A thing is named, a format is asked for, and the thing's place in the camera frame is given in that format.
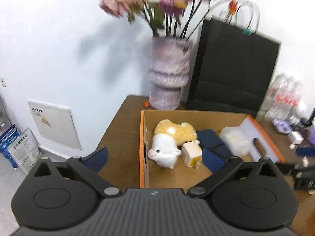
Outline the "yellow white plush toy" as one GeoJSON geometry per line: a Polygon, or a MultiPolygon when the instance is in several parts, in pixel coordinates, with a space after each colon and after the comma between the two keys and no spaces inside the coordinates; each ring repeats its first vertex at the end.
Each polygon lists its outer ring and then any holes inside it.
{"type": "Polygon", "coordinates": [[[176,124],[164,119],[154,129],[152,146],[147,151],[147,156],[160,167],[173,169],[182,154],[179,147],[188,142],[200,143],[191,124],[186,122],[176,124]]]}

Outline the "small white cube device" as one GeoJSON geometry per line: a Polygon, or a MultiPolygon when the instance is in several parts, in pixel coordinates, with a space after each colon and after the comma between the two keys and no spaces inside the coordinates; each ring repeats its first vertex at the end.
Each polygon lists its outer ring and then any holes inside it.
{"type": "Polygon", "coordinates": [[[287,137],[290,142],[295,145],[301,144],[304,141],[303,136],[298,131],[291,131],[290,133],[288,133],[287,137]]]}

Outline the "water bottle left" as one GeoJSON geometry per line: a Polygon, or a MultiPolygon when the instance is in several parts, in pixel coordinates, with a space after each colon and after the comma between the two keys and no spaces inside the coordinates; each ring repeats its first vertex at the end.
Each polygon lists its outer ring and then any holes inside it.
{"type": "Polygon", "coordinates": [[[265,120],[273,120],[277,118],[279,107],[281,105],[283,95],[280,93],[281,89],[287,85],[287,78],[285,74],[278,74],[274,81],[270,84],[267,94],[266,102],[268,103],[268,111],[264,116],[265,120]]]}

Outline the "white wall panel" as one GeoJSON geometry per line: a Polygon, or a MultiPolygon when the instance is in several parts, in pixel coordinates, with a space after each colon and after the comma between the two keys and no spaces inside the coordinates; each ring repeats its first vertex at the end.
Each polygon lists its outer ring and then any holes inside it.
{"type": "Polygon", "coordinates": [[[81,149],[71,110],[69,108],[28,101],[34,122],[40,135],[72,149],[81,149]]]}

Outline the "dried pink flower bouquet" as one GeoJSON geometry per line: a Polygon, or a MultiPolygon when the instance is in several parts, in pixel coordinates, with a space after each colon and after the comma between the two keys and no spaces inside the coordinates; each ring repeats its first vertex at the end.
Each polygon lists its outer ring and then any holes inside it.
{"type": "Polygon", "coordinates": [[[127,18],[129,23],[143,18],[154,36],[163,30],[167,37],[189,40],[188,27],[202,3],[208,4],[208,13],[222,4],[228,5],[229,16],[237,11],[236,0],[215,4],[211,0],[99,0],[99,7],[114,18],[127,18]]]}

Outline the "purple tissue pack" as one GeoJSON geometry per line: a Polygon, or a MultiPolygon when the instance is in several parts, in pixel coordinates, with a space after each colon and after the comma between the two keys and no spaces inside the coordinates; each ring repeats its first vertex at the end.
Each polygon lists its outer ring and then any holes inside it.
{"type": "Polygon", "coordinates": [[[278,133],[283,135],[288,135],[290,132],[293,131],[290,127],[290,124],[288,124],[288,122],[286,122],[285,120],[274,119],[272,120],[272,125],[278,133]]]}

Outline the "navy blue pouch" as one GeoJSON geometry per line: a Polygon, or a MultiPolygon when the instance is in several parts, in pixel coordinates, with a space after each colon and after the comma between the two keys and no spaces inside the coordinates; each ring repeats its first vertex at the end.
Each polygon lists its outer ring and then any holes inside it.
{"type": "Polygon", "coordinates": [[[202,149],[203,148],[214,149],[216,147],[228,148],[227,145],[223,142],[223,140],[211,129],[197,131],[197,139],[199,140],[200,147],[202,149]]]}

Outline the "water bottle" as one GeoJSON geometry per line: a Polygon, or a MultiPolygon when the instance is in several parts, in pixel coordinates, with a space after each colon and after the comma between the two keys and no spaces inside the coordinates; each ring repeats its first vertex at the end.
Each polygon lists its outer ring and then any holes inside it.
{"type": "Polygon", "coordinates": [[[285,120],[289,114],[291,102],[294,97],[294,79],[287,78],[285,83],[278,89],[275,100],[278,104],[277,119],[285,120]]]}
{"type": "Polygon", "coordinates": [[[287,85],[287,78],[285,74],[278,74],[274,81],[270,84],[267,94],[266,102],[268,103],[268,111],[264,116],[265,120],[273,120],[277,118],[279,107],[281,105],[283,95],[280,93],[281,89],[287,85]]]}
{"type": "Polygon", "coordinates": [[[300,82],[295,82],[292,88],[292,100],[290,102],[290,109],[287,116],[287,120],[290,124],[296,124],[298,121],[297,108],[301,100],[301,88],[302,84],[300,82]]]}

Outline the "water bottle right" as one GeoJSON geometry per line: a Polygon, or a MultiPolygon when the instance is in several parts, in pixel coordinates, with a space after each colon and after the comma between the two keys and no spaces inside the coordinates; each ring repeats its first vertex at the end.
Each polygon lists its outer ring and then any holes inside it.
{"type": "Polygon", "coordinates": [[[292,100],[290,102],[290,109],[287,116],[287,120],[290,124],[296,124],[298,121],[297,108],[301,100],[301,88],[302,84],[300,82],[295,82],[292,88],[292,100]]]}

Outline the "yellow white small box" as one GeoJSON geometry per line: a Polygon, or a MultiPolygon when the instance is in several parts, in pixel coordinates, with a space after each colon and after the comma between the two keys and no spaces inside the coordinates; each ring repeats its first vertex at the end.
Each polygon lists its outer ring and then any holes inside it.
{"type": "Polygon", "coordinates": [[[192,142],[186,142],[182,145],[182,160],[186,167],[195,167],[201,165],[202,149],[199,146],[198,140],[192,142]]]}

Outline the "green binder clip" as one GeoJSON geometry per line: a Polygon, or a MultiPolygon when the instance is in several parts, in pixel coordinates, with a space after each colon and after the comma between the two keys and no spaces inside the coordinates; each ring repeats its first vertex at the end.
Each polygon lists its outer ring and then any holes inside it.
{"type": "Polygon", "coordinates": [[[252,31],[249,28],[246,28],[246,29],[243,30],[242,33],[245,34],[245,35],[250,36],[252,34],[252,31]]]}

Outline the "blue white carton on floor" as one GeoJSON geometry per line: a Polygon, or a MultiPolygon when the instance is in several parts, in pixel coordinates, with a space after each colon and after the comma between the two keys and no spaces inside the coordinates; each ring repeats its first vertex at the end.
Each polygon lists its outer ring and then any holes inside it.
{"type": "Polygon", "coordinates": [[[12,125],[1,136],[1,154],[11,163],[14,169],[21,169],[28,174],[40,158],[38,143],[30,128],[20,133],[12,125]]]}

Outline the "water bottle middle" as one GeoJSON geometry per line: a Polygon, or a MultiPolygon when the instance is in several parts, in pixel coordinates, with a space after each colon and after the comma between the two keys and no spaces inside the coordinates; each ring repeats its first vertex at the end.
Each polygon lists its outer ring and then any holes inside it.
{"type": "Polygon", "coordinates": [[[291,102],[294,97],[294,79],[287,78],[285,83],[278,89],[275,100],[278,104],[277,119],[285,120],[289,114],[291,102]]]}

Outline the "clear plastic bag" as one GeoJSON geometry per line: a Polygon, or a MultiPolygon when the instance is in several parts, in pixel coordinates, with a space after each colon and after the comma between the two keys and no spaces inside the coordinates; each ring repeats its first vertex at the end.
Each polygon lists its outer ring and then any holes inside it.
{"type": "Polygon", "coordinates": [[[239,127],[225,127],[220,138],[235,156],[244,157],[251,151],[251,145],[239,127]]]}

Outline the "purple textured vase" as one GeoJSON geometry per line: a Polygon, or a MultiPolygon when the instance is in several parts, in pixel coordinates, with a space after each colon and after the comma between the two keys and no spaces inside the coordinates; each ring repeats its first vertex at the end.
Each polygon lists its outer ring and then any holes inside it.
{"type": "Polygon", "coordinates": [[[152,83],[149,104],[158,110],[175,110],[189,80],[193,43],[174,37],[153,37],[148,77],[152,83]]]}

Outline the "black paper shopping bag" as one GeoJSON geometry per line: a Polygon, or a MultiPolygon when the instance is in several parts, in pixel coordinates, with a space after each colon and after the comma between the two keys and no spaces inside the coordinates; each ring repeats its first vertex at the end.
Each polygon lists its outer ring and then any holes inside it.
{"type": "Polygon", "coordinates": [[[255,117],[277,63],[280,41],[219,19],[205,19],[187,109],[247,113],[255,117]]]}

